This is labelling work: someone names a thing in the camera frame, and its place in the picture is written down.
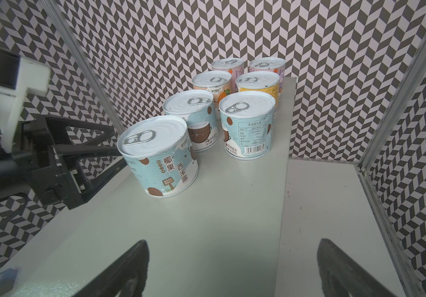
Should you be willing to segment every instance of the chevron pattern wallpaper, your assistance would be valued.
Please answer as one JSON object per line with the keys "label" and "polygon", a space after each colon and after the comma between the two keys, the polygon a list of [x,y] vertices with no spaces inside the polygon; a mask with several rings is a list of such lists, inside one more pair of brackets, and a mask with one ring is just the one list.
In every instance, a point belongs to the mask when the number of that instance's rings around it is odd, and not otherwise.
{"label": "chevron pattern wallpaper", "polygon": [[[21,120],[51,114],[111,124],[37,0],[0,0],[0,47],[48,64],[52,70],[47,97],[28,95]],[[73,143],[78,144],[95,137],[96,131],[71,129],[69,134]],[[95,177],[110,162],[111,158],[85,160],[84,171],[89,177]],[[4,230],[0,229],[0,267],[64,208],[62,203],[42,207],[33,193],[29,193],[29,198],[23,215],[15,217]],[[16,210],[23,200],[12,197],[0,203],[0,220]]]}
{"label": "chevron pattern wallpaper", "polygon": [[426,292],[426,75],[371,176]]}
{"label": "chevron pattern wallpaper", "polygon": [[426,32],[426,0],[56,0],[126,126],[229,56],[299,78],[293,156],[358,161]]}

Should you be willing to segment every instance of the can rim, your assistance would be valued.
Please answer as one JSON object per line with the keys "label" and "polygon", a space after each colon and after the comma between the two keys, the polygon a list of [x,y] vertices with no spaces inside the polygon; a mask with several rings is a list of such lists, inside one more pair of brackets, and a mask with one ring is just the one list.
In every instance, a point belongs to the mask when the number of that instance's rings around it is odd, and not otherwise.
{"label": "can rim", "polygon": [[[157,120],[157,121],[158,121],[158,118],[159,118],[159,117],[162,117],[162,118],[164,118],[164,119],[171,119],[171,120],[174,120],[174,121],[180,122],[180,123],[182,124],[182,126],[183,126],[183,135],[182,135],[182,137],[180,137],[177,141],[175,141],[175,142],[174,142],[173,144],[171,144],[170,146],[167,146],[167,147],[165,147],[165,148],[160,148],[160,149],[158,149],[157,151],[155,151],[155,152],[151,152],[151,153],[146,153],[146,154],[141,154],[141,155],[134,155],[134,154],[130,154],[130,153],[126,152],[125,150],[123,150],[123,147],[124,147],[124,145],[123,145],[123,141],[124,141],[127,137],[129,137],[129,136],[130,136],[130,135],[128,135],[128,133],[129,133],[129,132],[132,132],[132,130],[134,129],[134,127],[135,127],[136,125],[138,125],[139,123],[151,122],[151,121],[154,121],[154,120]],[[172,147],[176,146],[176,145],[178,144],[178,141],[179,141],[179,140],[181,140],[181,139],[185,136],[185,134],[186,134],[186,129],[187,129],[186,122],[185,122],[182,118],[180,118],[180,117],[178,117],[178,116],[154,116],[154,117],[151,117],[151,118],[145,119],[145,120],[143,120],[143,121],[137,122],[137,123],[133,124],[131,127],[127,128],[127,129],[126,129],[126,130],[125,130],[125,131],[124,131],[124,132],[123,132],[123,133],[119,136],[119,138],[118,138],[118,143],[117,143],[117,148],[118,148],[119,152],[121,152],[123,155],[127,155],[127,156],[129,156],[129,157],[134,158],[134,159],[142,159],[142,158],[151,157],[151,156],[154,156],[154,155],[156,155],[156,154],[158,154],[158,153],[160,153],[160,152],[167,151],[167,150],[171,149]]]}
{"label": "can rim", "polygon": [[279,57],[276,57],[276,56],[265,56],[265,57],[262,57],[262,58],[254,59],[251,62],[249,62],[249,66],[251,68],[254,68],[254,69],[264,69],[264,68],[256,68],[252,65],[253,63],[257,63],[258,61],[261,61],[262,59],[272,59],[272,60],[277,60],[277,61],[282,62],[282,64],[279,67],[275,67],[275,68],[281,68],[281,67],[286,66],[286,59],[279,58]]}
{"label": "can rim", "polygon": [[[226,102],[226,98],[230,97],[230,98],[234,98],[237,96],[244,96],[244,95],[256,95],[256,96],[263,96],[265,98],[268,98],[271,103],[272,103],[272,107],[268,110],[266,110],[265,112],[258,114],[258,115],[253,115],[253,116],[241,116],[241,115],[235,115],[235,114],[227,114],[224,110],[222,110],[222,106],[225,104]],[[270,113],[271,111],[273,111],[276,108],[276,99],[269,95],[268,93],[265,92],[260,92],[260,91],[243,91],[243,92],[237,92],[237,93],[233,93],[230,94],[228,96],[226,96],[225,98],[223,98],[223,100],[220,101],[220,105],[218,106],[220,109],[220,113],[222,115],[228,116],[228,117],[234,117],[234,118],[238,118],[238,119],[249,119],[252,117],[257,117],[257,116],[264,116],[268,113]]]}
{"label": "can rim", "polygon": [[[198,109],[196,109],[196,110],[192,110],[192,111],[185,111],[185,112],[173,112],[173,111],[167,111],[165,108],[164,108],[164,106],[165,106],[165,104],[167,103],[168,104],[168,101],[172,101],[172,100],[175,100],[175,96],[177,96],[177,97],[179,97],[179,95],[180,94],[185,94],[185,95],[187,95],[187,94],[192,94],[192,93],[204,93],[206,96],[208,96],[209,97],[209,99],[211,99],[212,100],[212,102],[210,103],[210,104],[205,104],[205,105],[202,105],[200,108],[198,108]],[[209,92],[209,91],[206,91],[206,90],[188,90],[188,91],[183,91],[183,92],[179,92],[179,93],[176,93],[176,94],[174,94],[174,95],[171,95],[169,98],[167,98],[165,101],[164,101],[164,103],[162,104],[162,108],[164,109],[164,111],[167,113],[169,113],[169,115],[179,115],[179,116],[182,116],[182,115],[190,115],[190,114],[194,114],[194,113],[196,113],[196,112],[198,112],[198,111],[200,111],[200,110],[202,110],[202,109],[204,109],[204,108],[208,108],[209,106],[211,106],[211,104],[213,104],[213,101],[214,101],[214,96],[213,96],[213,93],[212,92]]]}
{"label": "can rim", "polygon": [[[226,80],[225,82],[222,82],[222,83],[217,83],[217,84],[210,84],[210,85],[208,85],[208,84],[196,84],[195,82],[193,82],[193,80],[195,79],[195,77],[197,77],[197,76],[199,76],[199,75],[208,75],[208,74],[213,74],[213,75],[226,75],[227,77],[228,77],[228,80]],[[212,71],[205,71],[205,72],[202,72],[202,73],[199,73],[199,74],[197,74],[197,75],[195,75],[193,78],[192,78],[192,84],[194,85],[194,86],[198,86],[198,87],[216,87],[216,86],[223,86],[223,85],[226,85],[227,83],[228,83],[228,81],[231,81],[231,73],[229,73],[229,72],[226,72],[226,71],[221,71],[221,70],[212,70]]]}
{"label": "can rim", "polygon": [[[215,64],[219,63],[221,60],[231,60],[231,59],[236,59],[238,61],[241,61],[241,63],[238,63],[238,66],[235,66],[235,67],[227,67],[227,65],[224,65],[224,67],[222,67],[222,65],[215,65]],[[240,67],[241,65],[244,66],[244,60],[240,59],[240,58],[236,58],[236,57],[219,59],[219,60],[212,62],[212,68],[216,68],[216,69],[233,69],[233,68],[236,68],[236,67]]]}
{"label": "can rim", "polygon": [[[248,85],[248,84],[245,84],[245,83],[242,83],[242,82],[239,81],[240,79],[242,79],[241,76],[252,75],[252,74],[255,74],[255,75],[272,75],[276,79],[276,83],[273,84],[273,85],[270,85],[270,86],[257,86],[257,85],[255,86],[255,85]],[[272,87],[272,86],[278,85],[280,81],[281,81],[281,77],[277,73],[270,72],[270,71],[254,71],[254,72],[248,72],[248,73],[245,73],[245,74],[241,74],[240,76],[238,76],[236,78],[236,82],[235,83],[236,83],[236,85],[238,87],[244,87],[244,88],[247,88],[247,89],[260,90],[260,89],[264,89],[264,88],[268,88],[268,87]]]}

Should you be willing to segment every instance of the can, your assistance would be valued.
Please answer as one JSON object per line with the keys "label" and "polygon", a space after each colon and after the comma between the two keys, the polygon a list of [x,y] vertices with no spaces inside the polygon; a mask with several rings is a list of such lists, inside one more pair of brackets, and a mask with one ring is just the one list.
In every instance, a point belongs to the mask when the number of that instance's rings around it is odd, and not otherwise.
{"label": "can", "polygon": [[221,117],[218,103],[231,94],[231,73],[226,71],[206,71],[195,75],[192,83],[194,90],[206,90],[213,94],[215,116],[219,120]]}
{"label": "can", "polygon": [[153,197],[178,194],[198,175],[186,122],[177,116],[155,116],[135,123],[119,137],[118,149]]}
{"label": "can", "polygon": [[271,150],[274,98],[257,91],[231,94],[220,102],[225,150],[234,158],[251,160]]}
{"label": "can", "polygon": [[204,151],[218,140],[213,94],[204,90],[177,93],[165,100],[167,115],[178,116],[186,121],[193,151]]}
{"label": "can", "polygon": [[227,71],[231,74],[231,93],[238,92],[236,79],[244,74],[244,61],[239,58],[228,58],[213,61],[212,70]]}
{"label": "can", "polygon": [[236,79],[239,91],[260,91],[271,95],[275,100],[274,117],[279,101],[279,75],[268,71],[249,72]]}
{"label": "can", "polygon": [[282,95],[282,81],[284,72],[286,72],[286,60],[276,57],[266,57],[252,60],[249,63],[249,72],[253,71],[272,71],[279,75],[279,96]]}

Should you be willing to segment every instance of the silver can lid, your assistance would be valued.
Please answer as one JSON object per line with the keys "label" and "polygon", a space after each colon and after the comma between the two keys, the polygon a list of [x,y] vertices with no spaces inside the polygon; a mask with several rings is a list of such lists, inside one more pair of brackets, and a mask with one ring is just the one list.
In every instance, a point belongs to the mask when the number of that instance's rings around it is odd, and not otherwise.
{"label": "silver can lid", "polygon": [[236,85],[245,89],[259,90],[279,83],[279,74],[270,71],[254,71],[238,76]]}
{"label": "silver can lid", "polygon": [[213,94],[204,90],[176,93],[165,100],[163,108],[171,115],[188,115],[211,105]]}
{"label": "silver can lid", "polygon": [[274,110],[276,100],[265,92],[244,91],[233,93],[220,101],[223,115],[236,118],[262,116]]}
{"label": "silver can lid", "polygon": [[124,131],[118,139],[118,149],[133,158],[147,158],[180,145],[178,141],[186,129],[186,122],[178,116],[154,116]]}
{"label": "silver can lid", "polygon": [[213,61],[212,68],[216,69],[232,69],[239,66],[243,66],[244,61],[240,58],[227,58]]}
{"label": "silver can lid", "polygon": [[222,86],[231,80],[231,74],[226,71],[206,71],[193,77],[192,83],[199,87]]}
{"label": "silver can lid", "polygon": [[255,69],[276,69],[286,66],[286,60],[270,56],[266,58],[252,60],[251,62],[249,62],[249,66]]}

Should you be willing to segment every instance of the pink can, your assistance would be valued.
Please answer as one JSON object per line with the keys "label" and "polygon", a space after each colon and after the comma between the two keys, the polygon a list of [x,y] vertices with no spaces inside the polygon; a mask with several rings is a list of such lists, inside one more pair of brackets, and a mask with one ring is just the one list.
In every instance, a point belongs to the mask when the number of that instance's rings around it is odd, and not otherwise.
{"label": "pink can", "polygon": [[231,93],[238,92],[236,79],[238,76],[244,74],[244,61],[239,58],[228,58],[214,61],[212,63],[212,70],[227,71],[231,74],[231,84],[233,89]]}
{"label": "pink can", "polygon": [[279,96],[282,95],[282,81],[286,71],[286,60],[276,57],[266,57],[249,62],[249,72],[272,71],[279,74]]}

